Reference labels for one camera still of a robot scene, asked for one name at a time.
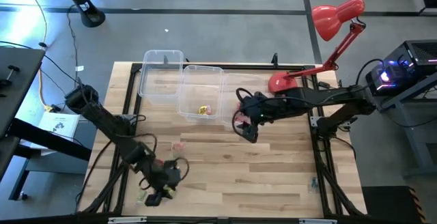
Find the lamp base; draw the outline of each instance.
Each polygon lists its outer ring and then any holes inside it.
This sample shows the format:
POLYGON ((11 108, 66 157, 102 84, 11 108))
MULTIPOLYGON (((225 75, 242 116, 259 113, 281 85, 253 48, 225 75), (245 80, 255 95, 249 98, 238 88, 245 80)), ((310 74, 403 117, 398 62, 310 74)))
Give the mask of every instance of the lamp base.
POLYGON ((272 94, 298 87, 296 80, 289 77, 289 72, 274 73, 268 80, 268 91, 272 94))

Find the wooden table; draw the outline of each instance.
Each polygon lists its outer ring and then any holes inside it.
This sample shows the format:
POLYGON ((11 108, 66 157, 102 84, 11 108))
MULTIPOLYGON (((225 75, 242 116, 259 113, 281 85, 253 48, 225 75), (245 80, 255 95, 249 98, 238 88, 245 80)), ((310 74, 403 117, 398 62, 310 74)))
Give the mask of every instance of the wooden table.
MULTIPOLYGON (((122 113, 132 62, 115 62, 104 106, 113 114, 122 113)), ((272 74, 268 70, 233 70, 256 74, 266 82, 272 74)), ((333 71, 318 74, 319 81, 337 86, 333 71)), ((139 75, 135 79, 130 113, 134 107, 139 75)), ((339 106, 325 107, 325 115, 339 106)), ((124 198, 123 215, 147 216, 234 216, 234 217, 323 217, 320 195, 309 192, 309 184, 316 177, 313 150, 307 115, 279 120, 260 126, 259 139, 251 144, 223 125, 199 125, 187 122, 176 112, 175 106, 151 105, 142 100, 140 114, 147 116, 140 122, 137 133, 152 132, 158 136, 157 156, 171 157, 171 145, 186 143, 185 157, 191 170, 180 183, 175 199, 164 201, 159 207, 137 205, 141 173, 129 173, 124 198)), ((350 140, 348 133, 337 136, 350 140)), ((148 138, 137 138, 151 145, 148 138)), ((108 142, 99 131, 89 168, 97 153, 108 142)), ((92 173, 85 188, 80 208, 84 209, 106 184, 114 153, 110 145, 92 173)), ((346 195, 362 212, 366 212, 361 183, 351 149, 332 140, 331 150, 337 181, 346 195)), ((115 186, 113 207, 119 186, 115 186)), ((333 196, 327 187, 331 210, 333 196)))

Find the white paper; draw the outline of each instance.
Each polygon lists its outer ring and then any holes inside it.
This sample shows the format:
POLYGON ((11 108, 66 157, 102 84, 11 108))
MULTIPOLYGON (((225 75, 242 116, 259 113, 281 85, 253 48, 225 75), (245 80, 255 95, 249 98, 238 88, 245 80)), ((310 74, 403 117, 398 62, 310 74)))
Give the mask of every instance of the white paper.
MULTIPOLYGON (((60 137, 64 137, 69 141, 73 141, 74 132, 76 132, 77 124, 79 123, 80 115, 69 115, 69 114, 60 114, 60 113, 49 113, 44 112, 42 118, 40 120, 40 124, 38 128, 41 128, 46 131, 55 132, 60 137)), ((44 146, 37 145, 32 143, 30 145, 31 148, 40 149, 41 155, 49 155, 53 152, 53 150, 49 150, 44 146)))

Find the gray floor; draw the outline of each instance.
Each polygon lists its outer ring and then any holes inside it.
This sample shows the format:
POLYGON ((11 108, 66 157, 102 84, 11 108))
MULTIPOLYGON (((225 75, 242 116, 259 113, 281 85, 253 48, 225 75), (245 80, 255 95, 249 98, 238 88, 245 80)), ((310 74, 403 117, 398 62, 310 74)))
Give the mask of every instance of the gray floor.
MULTIPOLYGON (((66 8, 71 0, 39 0, 42 5, 66 8)), ((303 0, 92 0, 101 8, 303 10, 303 0)), ((310 0, 312 6, 334 5, 345 0, 310 0)), ((366 11, 413 12, 412 0, 365 0, 366 11)), ((4 5, 34 4, 33 0, 0 0, 4 5)), ((74 49, 65 14, 46 13, 49 45, 47 55, 66 72, 74 74, 74 49)), ((114 61, 141 61, 150 49, 180 49, 191 61, 269 62, 278 52, 281 63, 313 64, 306 16, 269 15, 175 15, 107 14, 103 25, 88 29, 78 14, 71 14, 79 46, 79 76, 104 98, 114 61)), ((437 38, 437 18, 362 17, 367 28, 339 59, 337 77, 352 84, 359 68, 369 59, 385 57, 404 40, 437 38)), ((38 47, 44 24, 35 7, 20 12, 0 12, 1 40, 38 47)), ((347 34, 344 25, 330 42, 318 37, 322 59, 347 34)), ((45 70, 67 92, 73 83, 44 61, 45 70)), ((49 104, 63 102, 62 92, 44 77, 44 98, 49 104)), ((18 116, 34 124, 42 115, 35 81, 18 116)), ((351 132, 363 186, 410 185, 417 189, 429 220, 437 221, 437 178, 405 181, 401 173, 415 166, 404 132, 384 115, 360 118, 351 132)), ((31 173, 25 190, 29 201, 8 201, 8 194, 22 165, 14 158, 0 183, 0 219, 69 214, 82 175, 31 173)))

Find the plastic bin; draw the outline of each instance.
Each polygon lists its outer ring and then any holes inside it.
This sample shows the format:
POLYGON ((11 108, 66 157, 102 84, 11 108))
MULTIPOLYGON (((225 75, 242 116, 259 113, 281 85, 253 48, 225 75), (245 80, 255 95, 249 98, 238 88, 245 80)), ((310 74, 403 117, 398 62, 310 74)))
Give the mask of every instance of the plastic bin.
MULTIPOLYGON (((237 98, 237 88, 244 88, 254 94, 255 92, 262 92, 266 95, 267 81, 262 77, 252 74, 227 74, 223 81, 223 94, 221 98, 221 119, 223 124, 231 128, 232 117, 237 111, 240 101, 237 98)), ((242 98, 247 96, 245 92, 240 92, 242 98)))
POLYGON ((187 66, 184 69, 178 113, 192 122, 213 122, 221 116, 223 70, 209 66, 187 66), (199 108, 209 105, 210 115, 200 115, 199 108))
POLYGON ((184 54, 177 50, 146 52, 138 94, 152 104, 176 104, 183 61, 184 54))

